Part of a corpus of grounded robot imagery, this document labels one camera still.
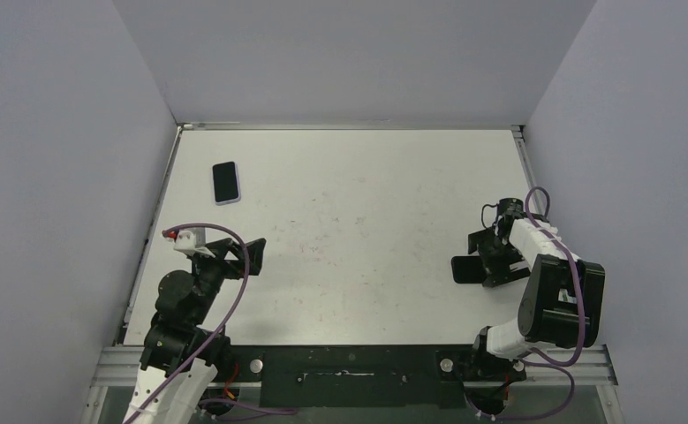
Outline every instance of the screw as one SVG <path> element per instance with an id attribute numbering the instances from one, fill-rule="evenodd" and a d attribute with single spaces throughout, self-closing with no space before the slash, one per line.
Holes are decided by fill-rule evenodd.
<path id="1" fill-rule="evenodd" d="M 262 360 L 251 360 L 250 361 L 250 371 L 253 372 L 254 374 L 260 373 L 263 369 L 263 361 Z"/>
<path id="2" fill-rule="evenodd" d="M 445 358 L 444 360 L 441 360 L 440 369 L 445 373 L 449 373 L 453 370 L 453 361 L 450 360 L 450 358 Z"/>

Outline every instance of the white wall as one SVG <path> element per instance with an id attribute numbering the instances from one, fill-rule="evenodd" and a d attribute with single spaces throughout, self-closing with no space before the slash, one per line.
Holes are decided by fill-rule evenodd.
<path id="1" fill-rule="evenodd" d="M 688 1 L 599 0 L 525 136 L 554 222 L 607 269 L 625 417 L 688 422 Z"/>
<path id="2" fill-rule="evenodd" d="M 0 422 L 79 419 L 174 133 L 109 0 L 0 1 Z"/>
<path id="3" fill-rule="evenodd" d="M 531 116 L 594 0 L 114 0 L 178 121 Z"/>

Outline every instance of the purple cable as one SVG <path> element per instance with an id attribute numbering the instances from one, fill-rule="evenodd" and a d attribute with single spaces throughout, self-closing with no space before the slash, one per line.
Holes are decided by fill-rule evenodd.
<path id="1" fill-rule="evenodd" d="M 159 384 L 159 386 L 151 393 L 150 396 L 146 398 L 146 400 L 140 405 L 138 410 L 133 412 L 133 414 L 123 422 L 123 424 L 132 424 L 136 418 L 140 415 L 140 411 L 146 409 L 146 406 L 151 403 L 152 400 L 154 400 L 159 393 L 164 390 L 165 387 L 167 387 L 167 384 L 169 384 L 172 380 L 175 379 L 181 372 L 187 368 L 188 365 L 191 365 L 193 363 L 193 360 L 201 353 L 203 352 L 204 349 L 211 343 L 212 340 L 221 332 L 221 330 L 224 328 L 224 325 L 226 325 L 227 321 L 230 319 L 231 315 L 234 314 L 234 310 L 237 309 L 237 305 L 239 305 L 239 301 L 242 299 L 242 294 L 245 292 L 245 288 L 247 287 L 247 278 L 250 276 L 250 252 L 247 251 L 247 245 L 245 244 L 244 241 L 242 241 L 242 238 L 234 231 L 222 227 L 221 225 L 216 225 L 214 223 L 183 223 L 181 225 L 176 225 L 174 227 L 168 228 L 164 231 L 162 231 L 162 235 L 164 237 L 167 237 L 170 233 L 173 231 L 180 231 L 184 230 L 186 228 L 210 228 L 213 230 L 219 230 L 221 232 L 225 232 L 232 236 L 235 240 L 237 240 L 237 243 L 239 244 L 239 247 L 242 249 L 242 254 L 245 256 L 245 269 L 243 270 L 242 273 L 242 285 L 239 286 L 239 292 L 237 293 L 237 298 L 234 299 L 234 303 L 231 304 L 231 307 L 229 308 L 229 312 L 227 312 L 227 315 L 224 316 L 224 319 L 222 322 L 219 324 L 218 327 L 214 330 L 213 333 L 209 334 L 208 337 L 206 338 L 206 341 L 201 344 L 198 349 L 193 352 L 192 355 L 188 356 L 185 361 L 180 364 L 177 369 L 169 376 L 167 377 L 166 380 L 162 384 Z"/>
<path id="2" fill-rule="evenodd" d="M 523 416 L 523 415 L 509 415 L 509 416 L 506 416 L 506 417 L 505 417 L 505 416 L 502 416 L 502 415 L 496 415 L 495 418 L 496 418 L 497 420 L 508 420 L 508 421 L 510 421 L 510 420 L 513 420 L 513 421 L 543 420 L 543 419 L 545 419 L 545 418 L 551 417 L 552 415 L 555 415 L 555 414 L 559 413 L 559 412 L 562 411 L 564 408 L 566 408 L 567 405 L 570 404 L 570 402 L 572 401 L 572 397 L 575 395 L 575 380 L 572 378 L 572 374 L 570 374 L 569 371 L 567 371 L 566 369 L 564 369 L 564 368 L 562 368 L 562 367 L 558 367 L 558 366 L 556 366 L 556 365 L 551 365 L 551 364 L 536 364 L 536 363 L 528 362 L 528 361 L 526 361 L 526 360 L 520 360 L 520 361 L 523 362 L 523 363 L 524 363 L 525 365 L 527 365 L 527 366 L 551 368 L 551 369 L 555 369 L 555 370 L 557 370 L 557 371 L 559 371 L 559 372 L 561 372 L 561 373 L 567 375 L 567 378 L 570 379 L 570 391 L 567 393 L 567 397 L 565 398 L 564 402 L 562 402 L 562 403 L 561 403 L 558 407 L 556 407 L 555 409 L 549 410 L 549 411 L 547 411 L 547 412 L 545 412 L 545 413 L 540 413 L 540 414 L 538 414 L 538 415 L 526 415 L 526 416 Z M 492 415 L 490 415 L 490 414 L 488 414 L 488 413 L 484 413 L 482 410 L 480 410 L 479 408 L 477 408 L 476 405 L 473 404 L 473 402 L 471 401 L 471 399 L 469 399 L 468 397 L 466 397 L 466 400 L 468 400 L 468 404 L 471 405 L 471 407 L 472 407 L 473 409 L 479 411 L 479 413 L 481 414 L 482 417 L 485 417 L 485 418 L 492 418 Z"/>
<path id="3" fill-rule="evenodd" d="M 529 190 L 528 194 L 525 196 L 525 214 L 528 215 L 528 220 L 531 221 L 533 226 L 538 228 L 542 234 L 547 236 L 552 241 L 556 248 L 564 253 L 564 256 L 567 257 L 567 262 L 570 263 L 570 271 L 572 273 L 572 288 L 575 291 L 575 299 L 578 301 L 578 341 L 575 344 L 575 351 L 572 353 L 570 359 L 566 361 L 555 360 L 535 347 L 531 348 L 531 352 L 541 356 L 549 364 L 556 365 L 558 367 L 569 367 L 570 365 L 575 364 L 575 362 L 578 362 L 578 358 L 580 358 L 580 354 L 583 352 L 583 343 L 586 340 L 586 311 L 583 308 L 583 291 L 580 289 L 580 275 L 578 274 L 578 266 L 575 264 L 575 259 L 572 258 L 572 252 L 570 252 L 570 249 L 560 243 L 554 234 L 541 227 L 541 225 L 536 221 L 536 218 L 534 218 L 531 214 L 531 210 L 529 209 L 528 205 L 531 203 L 531 196 L 537 190 L 544 193 L 544 196 L 547 199 L 546 213 L 548 214 L 549 192 L 544 187 L 538 185 Z M 544 366 L 544 364 L 531 365 L 535 365 L 537 367 Z"/>
<path id="4" fill-rule="evenodd" d="M 220 415 L 216 417 L 217 420 L 219 421 L 249 421 L 249 420 L 255 420 L 256 418 L 260 417 L 267 417 L 267 413 L 256 413 L 255 415 L 246 415 L 244 417 L 225 417 L 223 415 Z"/>
<path id="5" fill-rule="evenodd" d="M 232 406 L 238 406 L 240 408 L 245 408 L 250 411 L 255 411 L 258 414 L 255 415 L 249 415 L 246 417 L 225 417 L 225 418 L 219 418 L 219 420 L 224 420 L 224 421 L 244 421 L 244 420 L 252 420 L 255 418 L 260 418 L 265 415 L 295 415 L 297 413 L 296 409 L 268 409 L 268 408 L 261 408 L 259 406 L 255 405 L 249 405 L 249 404 L 244 404 L 242 402 L 238 402 L 236 400 L 229 400 L 229 399 L 224 399 L 222 397 L 215 397 L 213 399 L 206 399 L 206 400 L 201 400 L 198 405 L 208 405 L 208 404 L 226 404 L 226 405 L 232 405 Z"/>

